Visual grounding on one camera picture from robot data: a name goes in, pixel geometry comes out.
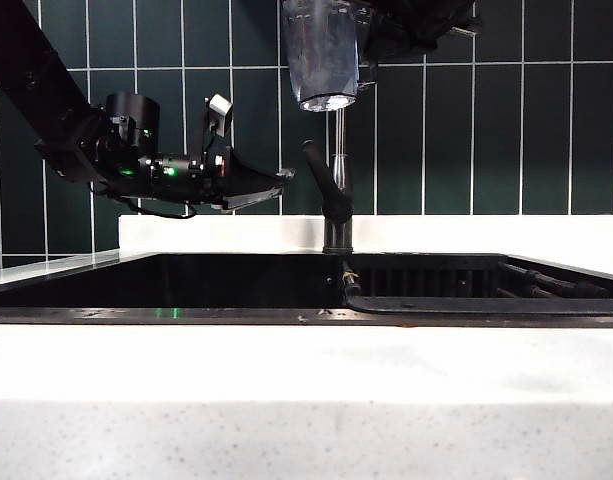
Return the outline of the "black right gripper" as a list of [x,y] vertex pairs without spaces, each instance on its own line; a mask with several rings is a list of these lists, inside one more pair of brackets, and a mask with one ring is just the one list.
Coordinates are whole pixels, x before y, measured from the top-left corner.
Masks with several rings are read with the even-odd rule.
[[[482,31],[472,13],[474,1],[369,1],[373,11],[364,54],[424,54],[435,50],[447,34],[469,37]],[[369,59],[358,68],[357,90],[377,83],[377,62]]]

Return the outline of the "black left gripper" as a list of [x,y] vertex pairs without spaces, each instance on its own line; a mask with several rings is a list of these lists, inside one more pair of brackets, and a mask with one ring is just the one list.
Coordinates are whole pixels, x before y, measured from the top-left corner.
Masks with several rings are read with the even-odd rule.
[[212,148],[204,159],[160,154],[150,160],[149,196],[173,203],[220,205],[230,212],[277,198],[295,174],[295,168],[271,174],[249,166],[230,146]]

